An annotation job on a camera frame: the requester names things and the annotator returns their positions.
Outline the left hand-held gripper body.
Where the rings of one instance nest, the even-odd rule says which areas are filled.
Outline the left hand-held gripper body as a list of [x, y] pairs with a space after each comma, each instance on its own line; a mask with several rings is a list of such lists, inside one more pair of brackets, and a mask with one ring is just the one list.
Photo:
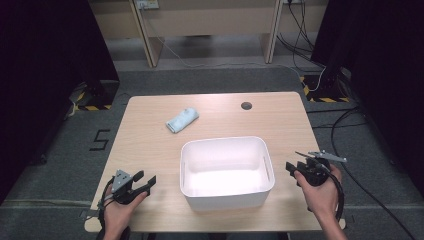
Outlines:
[[112, 183], [112, 198], [120, 204], [129, 204], [133, 201], [133, 177], [118, 169]]

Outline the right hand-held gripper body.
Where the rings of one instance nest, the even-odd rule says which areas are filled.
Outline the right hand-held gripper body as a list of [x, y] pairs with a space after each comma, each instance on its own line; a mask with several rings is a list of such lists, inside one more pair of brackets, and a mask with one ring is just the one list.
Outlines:
[[334, 154], [322, 151], [310, 151], [312, 156], [306, 158], [304, 162], [297, 162], [297, 168], [311, 186], [322, 185], [330, 176], [330, 161], [346, 163], [347, 159]]

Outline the white plastic bin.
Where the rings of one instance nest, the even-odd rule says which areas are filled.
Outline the white plastic bin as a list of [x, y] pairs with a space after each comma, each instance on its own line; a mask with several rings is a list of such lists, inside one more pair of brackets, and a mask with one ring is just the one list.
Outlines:
[[195, 140], [181, 149], [180, 190], [195, 211], [258, 207], [274, 185], [272, 160], [259, 137]]

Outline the light blue cloth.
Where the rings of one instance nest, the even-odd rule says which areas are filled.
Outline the light blue cloth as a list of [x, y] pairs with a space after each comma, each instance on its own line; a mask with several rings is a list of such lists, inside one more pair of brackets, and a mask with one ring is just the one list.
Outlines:
[[166, 122], [167, 128], [174, 134], [179, 133], [193, 121], [199, 118], [199, 113], [194, 108], [185, 108], [174, 118]]

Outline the person's right hand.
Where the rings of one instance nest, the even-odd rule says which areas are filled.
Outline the person's right hand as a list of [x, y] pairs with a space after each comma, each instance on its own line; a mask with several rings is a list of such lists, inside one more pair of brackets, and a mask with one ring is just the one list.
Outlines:
[[338, 207], [338, 191], [334, 181], [328, 178], [320, 186], [311, 186], [298, 171], [294, 172], [295, 179], [302, 188], [307, 206], [319, 222], [338, 222], [336, 210]]

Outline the person's left hand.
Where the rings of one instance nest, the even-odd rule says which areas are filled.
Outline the person's left hand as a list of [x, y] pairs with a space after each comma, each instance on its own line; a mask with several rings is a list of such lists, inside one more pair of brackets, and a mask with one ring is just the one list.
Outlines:
[[105, 233], [123, 233], [129, 225], [133, 212], [146, 197], [147, 193], [143, 192], [128, 205], [119, 204], [111, 199], [106, 200], [104, 210]]

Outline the stand base with hazard tape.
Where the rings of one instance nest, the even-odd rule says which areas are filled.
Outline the stand base with hazard tape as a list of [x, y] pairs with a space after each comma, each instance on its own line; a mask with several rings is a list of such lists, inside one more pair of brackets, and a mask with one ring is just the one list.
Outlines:
[[120, 82], [115, 80], [101, 80], [99, 87], [91, 87], [83, 82], [73, 90], [69, 100], [75, 110], [110, 110], [119, 86]]
[[338, 76], [324, 78], [324, 71], [300, 77], [303, 92], [310, 102], [348, 102], [349, 97]]

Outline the black curtain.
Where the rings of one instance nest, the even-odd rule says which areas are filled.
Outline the black curtain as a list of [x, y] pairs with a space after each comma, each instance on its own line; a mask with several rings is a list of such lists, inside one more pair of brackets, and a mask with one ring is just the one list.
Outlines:
[[88, 0], [0, 0], [0, 204], [50, 144], [81, 83], [119, 79]]
[[424, 0], [328, 0], [312, 59], [344, 67], [366, 113], [424, 197]]

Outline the beige wooden desk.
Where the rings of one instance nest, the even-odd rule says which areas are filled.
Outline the beige wooden desk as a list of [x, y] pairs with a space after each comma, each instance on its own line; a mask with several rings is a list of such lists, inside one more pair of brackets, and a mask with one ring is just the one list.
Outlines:
[[139, 38], [154, 68], [167, 37], [202, 35], [257, 35], [269, 64], [277, 35], [295, 32], [301, 21], [317, 32], [329, 0], [158, 0], [151, 10], [139, 9], [136, 0], [88, 3], [104, 38]]

